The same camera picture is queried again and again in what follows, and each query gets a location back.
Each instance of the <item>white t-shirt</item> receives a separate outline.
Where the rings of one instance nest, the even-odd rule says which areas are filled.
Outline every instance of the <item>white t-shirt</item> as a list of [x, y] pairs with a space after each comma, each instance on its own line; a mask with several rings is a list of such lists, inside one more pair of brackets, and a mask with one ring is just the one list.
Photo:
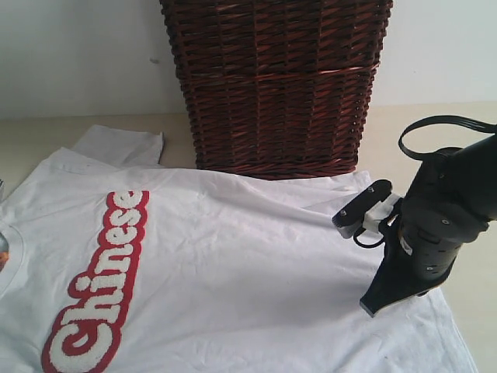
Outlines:
[[440, 290], [360, 308], [382, 249], [331, 216], [368, 183], [61, 149], [0, 205], [0, 371], [476, 371]]

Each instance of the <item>white wall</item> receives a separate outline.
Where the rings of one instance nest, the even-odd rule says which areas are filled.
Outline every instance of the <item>white wall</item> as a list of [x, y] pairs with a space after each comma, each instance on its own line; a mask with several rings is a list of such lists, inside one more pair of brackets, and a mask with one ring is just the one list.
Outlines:
[[[495, 14], [397, 0], [372, 104], [497, 100]], [[158, 0], [0, 0], [0, 118], [179, 111]]]

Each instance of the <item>beige tabletop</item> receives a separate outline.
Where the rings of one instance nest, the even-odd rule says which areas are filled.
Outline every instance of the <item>beige tabletop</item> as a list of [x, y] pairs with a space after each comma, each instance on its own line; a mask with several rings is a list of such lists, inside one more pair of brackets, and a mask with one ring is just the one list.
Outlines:
[[[403, 155], [398, 136], [411, 122], [437, 114], [458, 114], [497, 123], [496, 103], [420, 106], [383, 106], [370, 110], [360, 147], [358, 169], [373, 179], [385, 178], [403, 194], [419, 163]], [[195, 152], [184, 114], [125, 117], [72, 117], [0, 122], [0, 179], [5, 195], [16, 188], [36, 165], [60, 147], [70, 148], [93, 124], [136, 131], [165, 132], [167, 146], [161, 164], [194, 167]], [[447, 125], [429, 127], [409, 135], [406, 144], [420, 151], [469, 145], [484, 135]], [[463, 247], [453, 272], [443, 286], [457, 325], [479, 370], [495, 371], [497, 351], [497, 224], [472, 244]]]

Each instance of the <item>wicker basket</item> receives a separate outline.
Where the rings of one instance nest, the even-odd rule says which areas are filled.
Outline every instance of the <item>wicker basket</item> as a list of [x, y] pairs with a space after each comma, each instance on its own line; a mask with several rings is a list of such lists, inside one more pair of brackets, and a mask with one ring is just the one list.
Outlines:
[[355, 169], [391, 0], [161, 4], [199, 169]]

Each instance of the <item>brown wicker basket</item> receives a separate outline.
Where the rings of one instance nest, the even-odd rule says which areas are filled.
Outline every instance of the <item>brown wicker basket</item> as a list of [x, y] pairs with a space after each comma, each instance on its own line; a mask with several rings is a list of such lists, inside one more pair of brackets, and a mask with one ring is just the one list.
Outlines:
[[391, 0], [161, 4], [199, 169], [355, 169]]

